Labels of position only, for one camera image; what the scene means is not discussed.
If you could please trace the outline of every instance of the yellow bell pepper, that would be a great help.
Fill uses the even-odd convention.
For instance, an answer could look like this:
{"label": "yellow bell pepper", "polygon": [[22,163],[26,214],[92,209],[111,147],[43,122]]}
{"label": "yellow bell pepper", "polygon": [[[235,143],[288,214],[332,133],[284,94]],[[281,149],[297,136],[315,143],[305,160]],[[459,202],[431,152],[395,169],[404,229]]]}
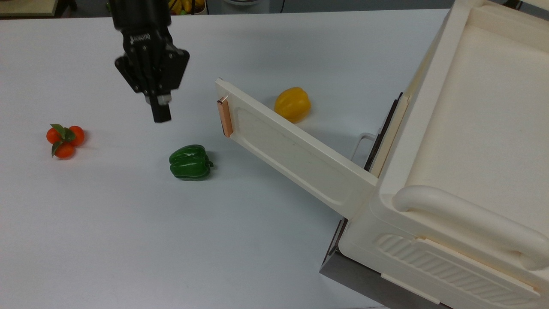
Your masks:
{"label": "yellow bell pepper", "polygon": [[310,110],[309,96],[300,87],[284,90],[274,103],[274,111],[292,123],[302,121]]}

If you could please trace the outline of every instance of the orange cluster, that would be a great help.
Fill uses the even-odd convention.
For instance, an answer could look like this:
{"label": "orange cluster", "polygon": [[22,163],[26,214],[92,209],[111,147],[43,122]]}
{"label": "orange cluster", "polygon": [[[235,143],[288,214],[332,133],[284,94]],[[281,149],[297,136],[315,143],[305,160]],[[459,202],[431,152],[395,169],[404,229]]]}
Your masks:
{"label": "orange cluster", "polygon": [[86,135],[77,125],[64,128],[59,124],[52,124],[46,133],[46,139],[52,143],[52,157],[70,159],[74,155],[74,148],[84,143]]}

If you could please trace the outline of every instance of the orange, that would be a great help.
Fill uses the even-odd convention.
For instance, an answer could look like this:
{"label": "orange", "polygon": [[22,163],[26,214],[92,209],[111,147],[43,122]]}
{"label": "orange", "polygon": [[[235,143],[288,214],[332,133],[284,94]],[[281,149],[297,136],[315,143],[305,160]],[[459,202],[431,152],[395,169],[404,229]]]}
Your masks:
{"label": "orange", "polygon": [[64,142],[55,151],[55,156],[60,159],[70,159],[74,155],[74,146]]}
{"label": "orange", "polygon": [[61,136],[59,135],[57,130],[55,130],[54,128],[51,128],[46,133],[46,139],[48,140],[48,142],[54,144],[61,140]]}
{"label": "orange", "polygon": [[84,143],[84,138],[86,137],[86,134],[84,134],[84,130],[82,130],[81,127],[77,125],[73,125],[69,127],[69,129],[74,132],[74,135],[76,136],[70,144],[73,146],[80,146],[82,143]]}

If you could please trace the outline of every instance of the bell pepper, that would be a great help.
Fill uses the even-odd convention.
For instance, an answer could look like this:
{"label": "bell pepper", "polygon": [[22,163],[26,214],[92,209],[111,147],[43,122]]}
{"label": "bell pepper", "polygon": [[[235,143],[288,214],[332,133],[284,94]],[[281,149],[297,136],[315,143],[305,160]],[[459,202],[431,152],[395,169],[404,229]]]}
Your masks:
{"label": "bell pepper", "polygon": [[185,157],[205,157],[206,161],[209,161],[208,155],[206,154],[206,148],[202,145],[187,145],[185,147],[181,147],[178,150],[174,151],[170,156],[170,164],[172,164],[175,161],[178,161],[181,158]]}
{"label": "bell pepper", "polygon": [[188,145],[170,156],[170,171],[179,179],[202,180],[210,174],[214,164],[202,145]]}
{"label": "bell pepper", "polygon": [[302,121],[310,110],[309,96],[300,87],[284,90],[274,103],[274,111],[292,123]]}

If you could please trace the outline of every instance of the green bell pepper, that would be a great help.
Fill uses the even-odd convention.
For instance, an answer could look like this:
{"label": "green bell pepper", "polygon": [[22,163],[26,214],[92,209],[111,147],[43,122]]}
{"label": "green bell pepper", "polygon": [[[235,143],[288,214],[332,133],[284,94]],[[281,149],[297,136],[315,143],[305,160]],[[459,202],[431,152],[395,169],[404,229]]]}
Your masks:
{"label": "green bell pepper", "polygon": [[214,166],[201,145],[180,148],[170,156],[169,161],[170,171],[179,179],[205,179],[210,174],[210,167]]}
{"label": "green bell pepper", "polygon": [[173,152],[170,156],[170,164],[173,164],[176,161],[179,161],[181,158],[186,157],[204,157],[206,161],[209,161],[208,155],[206,154],[206,149],[202,145],[188,145],[182,148],[179,148]]}

